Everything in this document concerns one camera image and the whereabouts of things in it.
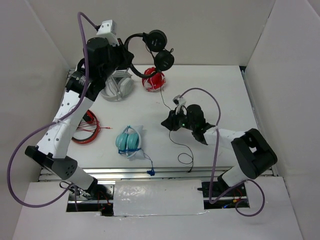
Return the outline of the black wired headphones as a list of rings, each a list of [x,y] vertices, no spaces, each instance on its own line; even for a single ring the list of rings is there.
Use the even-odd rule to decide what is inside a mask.
[[[167,50],[168,43],[167,36],[161,30],[155,29],[149,33],[135,33],[130,35],[125,41],[124,46],[129,48],[130,41],[133,38],[141,38],[145,44],[147,51],[151,54],[153,59],[153,67],[155,67],[156,73],[163,73],[169,70],[175,62],[175,58],[172,54],[173,50]],[[134,64],[129,66],[130,70],[139,78],[147,79],[153,77],[156,73],[146,75],[137,70]]]

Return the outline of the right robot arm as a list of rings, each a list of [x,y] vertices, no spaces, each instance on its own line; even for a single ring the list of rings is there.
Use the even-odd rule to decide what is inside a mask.
[[[191,131],[196,141],[204,145],[215,145],[232,150],[237,163],[217,178],[217,189],[223,196],[230,195],[235,185],[248,179],[255,180],[278,162],[277,155],[260,131],[233,131],[217,128],[206,121],[201,107],[189,105],[186,111],[171,110],[161,125],[169,131],[181,128]]]

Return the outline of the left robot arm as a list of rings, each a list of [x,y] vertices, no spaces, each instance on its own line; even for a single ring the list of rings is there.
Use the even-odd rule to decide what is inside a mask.
[[[54,124],[35,146],[27,146],[25,154],[62,180],[75,184],[81,195],[91,200],[98,195],[98,181],[67,155],[68,147],[83,116],[105,88],[107,78],[116,70],[129,68],[134,55],[121,41],[113,46],[101,37],[89,39],[86,50],[88,67],[84,59],[79,61],[66,83]]]

